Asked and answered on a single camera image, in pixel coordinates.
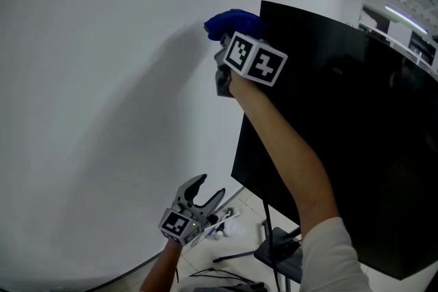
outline floor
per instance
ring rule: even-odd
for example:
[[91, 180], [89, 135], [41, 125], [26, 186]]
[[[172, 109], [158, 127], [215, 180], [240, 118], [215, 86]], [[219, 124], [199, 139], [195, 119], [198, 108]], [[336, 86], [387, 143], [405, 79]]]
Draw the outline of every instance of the floor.
[[[178, 264], [180, 279], [196, 271], [211, 267], [213, 265], [211, 261], [219, 256], [255, 250], [264, 240], [261, 223], [266, 217], [263, 210], [263, 203], [256, 195], [251, 194], [247, 189], [243, 189], [228, 203], [226, 208], [228, 207], [233, 207], [236, 211], [241, 212], [237, 221], [246, 227], [245, 235], [243, 237], [223, 237], [217, 241], [210, 238], [202, 238], [193, 248], [190, 247], [190, 244], [184, 247]], [[273, 208], [270, 209], [270, 214], [273, 228], [278, 226], [283, 230], [292, 231], [297, 227], [297, 225]], [[137, 292], [144, 277], [152, 268], [152, 265], [153, 262], [123, 279], [99, 289], [98, 292]], [[270, 285], [272, 291], [276, 291], [272, 270], [253, 256], [217, 263], [214, 267], [232, 267], [233, 270], [237, 271], [240, 275], [250, 279], [256, 278], [264, 281]], [[370, 278], [370, 285], [374, 292], [422, 292], [426, 289], [428, 283], [438, 270], [438, 262], [403, 281], [390, 278], [365, 265], [362, 265], [362, 269]], [[284, 289], [283, 279], [281, 279], [281, 286], [282, 289]], [[299, 284], [292, 282], [292, 291], [298, 292], [298, 290]], [[177, 291], [176, 278], [172, 291]]]

